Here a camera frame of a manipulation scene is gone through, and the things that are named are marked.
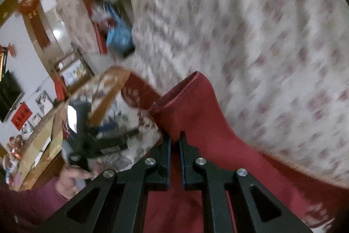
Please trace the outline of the maroon sleeved left forearm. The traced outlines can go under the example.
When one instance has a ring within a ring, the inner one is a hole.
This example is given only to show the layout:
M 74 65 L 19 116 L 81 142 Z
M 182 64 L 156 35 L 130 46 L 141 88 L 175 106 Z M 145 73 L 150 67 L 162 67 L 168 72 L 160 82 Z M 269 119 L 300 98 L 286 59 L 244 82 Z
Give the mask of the maroon sleeved left forearm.
M 1 232 L 33 232 L 68 200 L 56 189 L 58 178 L 34 189 L 16 192 L 1 187 Z

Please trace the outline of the person's left hand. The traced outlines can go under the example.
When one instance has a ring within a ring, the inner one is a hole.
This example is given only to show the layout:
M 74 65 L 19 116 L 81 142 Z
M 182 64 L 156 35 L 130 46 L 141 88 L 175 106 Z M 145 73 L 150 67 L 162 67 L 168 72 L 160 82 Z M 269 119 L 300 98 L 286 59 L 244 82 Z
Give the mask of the person's left hand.
M 81 185 L 83 181 L 95 179 L 101 171 L 102 164 L 100 160 L 97 160 L 89 171 L 85 171 L 79 167 L 65 165 L 56 182 L 56 190 L 62 197 L 70 200 L 83 189 Z

